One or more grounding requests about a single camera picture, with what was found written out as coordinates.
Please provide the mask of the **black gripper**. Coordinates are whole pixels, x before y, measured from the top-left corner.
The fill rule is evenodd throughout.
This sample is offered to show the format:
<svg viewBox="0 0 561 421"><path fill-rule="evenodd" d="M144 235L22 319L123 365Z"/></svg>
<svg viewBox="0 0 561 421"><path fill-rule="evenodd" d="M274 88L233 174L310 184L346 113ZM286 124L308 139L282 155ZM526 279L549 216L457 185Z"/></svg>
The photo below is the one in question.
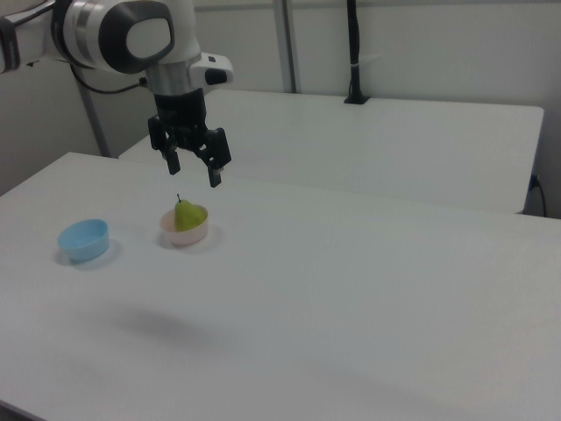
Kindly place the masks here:
<svg viewBox="0 0 561 421"><path fill-rule="evenodd" d="M206 125L203 88L180 96L154 96L157 114L148 120L149 138L154 151L167 163L170 175L181 170L176 148L196 153L205 163L211 188L221 182L221 172L231 162L225 130Z"/></svg>

